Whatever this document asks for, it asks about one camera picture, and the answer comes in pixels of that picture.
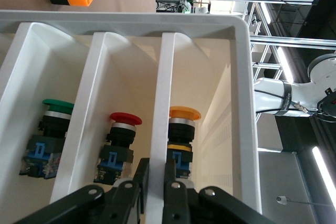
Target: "red push button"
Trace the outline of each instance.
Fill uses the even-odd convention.
[[[112,113],[110,119],[115,120],[117,123],[126,123],[133,126],[142,124],[142,120],[136,115],[123,112]]]

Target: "black strap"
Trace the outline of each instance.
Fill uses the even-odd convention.
[[[283,100],[282,100],[282,105],[281,108],[279,110],[278,113],[276,113],[275,115],[277,116],[282,116],[284,114],[287,113],[289,106],[291,105],[292,102],[292,86],[291,84],[289,84],[288,82],[285,82],[283,80],[281,80],[283,82]]]

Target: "yellow push button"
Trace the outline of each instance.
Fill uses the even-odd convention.
[[[188,120],[198,120],[201,118],[201,114],[192,108],[184,106],[172,106],[169,110],[169,116],[171,118],[184,118]]]
[[[167,148],[173,149],[173,150],[182,150],[182,151],[191,152],[191,147],[184,146],[184,145],[168,144]]]

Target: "screw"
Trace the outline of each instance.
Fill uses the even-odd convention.
[[[132,187],[133,187],[133,185],[131,183],[125,184],[125,188],[132,188]]]
[[[172,183],[172,187],[175,188],[175,189],[178,189],[178,188],[181,187],[181,185],[178,182],[174,182],[174,183]]]
[[[205,193],[209,196],[215,196],[215,191],[213,191],[212,189],[205,189]]]
[[[90,195],[93,195],[93,194],[96,194],[97,193],[97,189],[91,189],[89,190],[89,194]]]

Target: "green push button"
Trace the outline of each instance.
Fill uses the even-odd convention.
[[[55,111],[55,112],[64,113],[68,115],[72,114],[72,110],[74,107],[73,103],[64,102],[64,101],[55,100],[55,99],[46,99],[46,100],[43,100],[43,103],[46,105],[49,105],[49,111]]]

